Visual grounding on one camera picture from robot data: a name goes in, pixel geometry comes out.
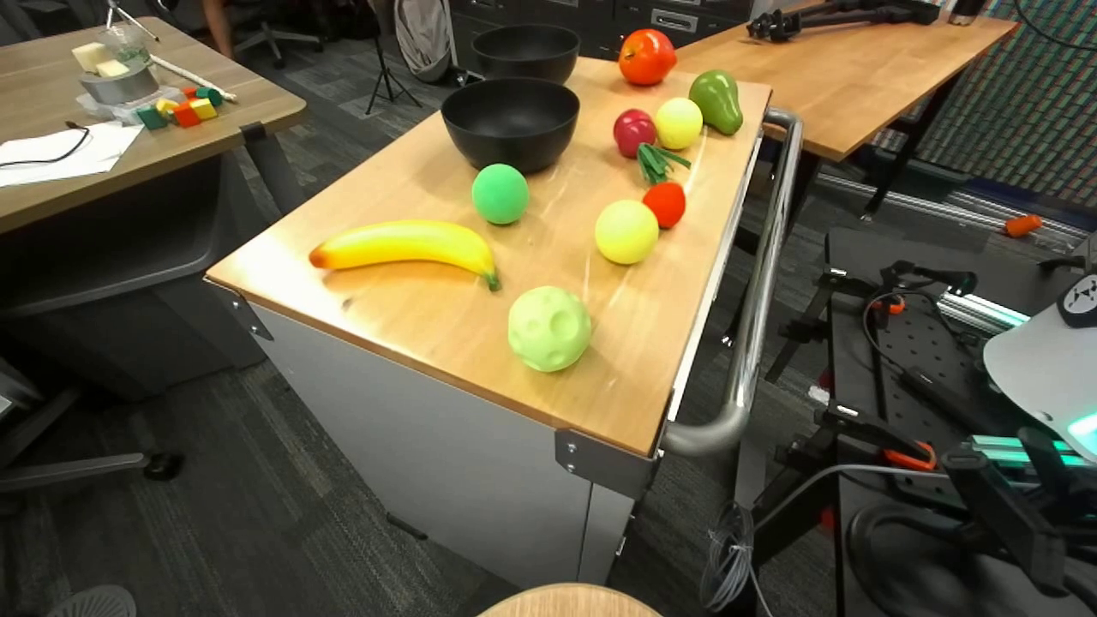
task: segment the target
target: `lime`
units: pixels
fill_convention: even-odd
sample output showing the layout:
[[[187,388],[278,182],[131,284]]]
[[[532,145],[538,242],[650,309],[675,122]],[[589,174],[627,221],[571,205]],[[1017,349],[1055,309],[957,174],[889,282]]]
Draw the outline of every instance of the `lime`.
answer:
[[[523,217],[526,186],[511,164],[485,164],[474,180],[474,205],[492,226],[511,226]]]

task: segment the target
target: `paper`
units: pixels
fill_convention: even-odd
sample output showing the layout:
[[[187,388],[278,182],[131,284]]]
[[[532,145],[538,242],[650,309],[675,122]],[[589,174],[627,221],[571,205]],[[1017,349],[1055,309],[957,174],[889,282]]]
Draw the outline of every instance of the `paper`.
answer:
[[[101,174],[131,151],[139,127],[125,122],[91,122],[88,137],[80,145],[81,132],[59,132],[25,140],[0,145],[0,189],[4,186],[35,186],[54,180]]]

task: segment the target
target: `black bowl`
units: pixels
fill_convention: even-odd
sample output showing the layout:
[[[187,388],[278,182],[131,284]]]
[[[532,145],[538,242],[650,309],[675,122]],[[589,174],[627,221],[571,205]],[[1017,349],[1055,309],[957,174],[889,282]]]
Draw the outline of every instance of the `black bowl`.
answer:
[[[474,168],[495,160],[519,173],[551,168],[571,140],[575,117],[579,97],[538,78],[477,82],[443,104],[444,132]]]
[[[566,29],[515,25],[474,38],[484,78],[566,82],[575,70],[579,38]]]

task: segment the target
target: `green ball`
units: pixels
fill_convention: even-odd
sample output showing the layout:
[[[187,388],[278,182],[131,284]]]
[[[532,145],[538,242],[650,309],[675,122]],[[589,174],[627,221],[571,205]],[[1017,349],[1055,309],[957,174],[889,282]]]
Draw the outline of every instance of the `green ball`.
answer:
[[[511,226],[523,217],[526,182],[511,164],[485,164],[474,180],[474,205],[492,226]]]
[[[589,334],[586,304],[555,284],[518,294],[507,314],[511,349],[538,375],[579,364],[589,349]]]

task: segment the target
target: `banana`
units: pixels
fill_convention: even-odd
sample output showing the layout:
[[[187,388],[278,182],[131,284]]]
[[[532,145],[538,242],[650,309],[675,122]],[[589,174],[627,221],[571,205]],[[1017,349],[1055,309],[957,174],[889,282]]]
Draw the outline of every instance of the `banana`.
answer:
[[[474,272],[489,293],[501,287],[485,241],[444,221],[390,221],[345,230],[308,255],[310,268],[345,272],[368,263],[435,260]]]

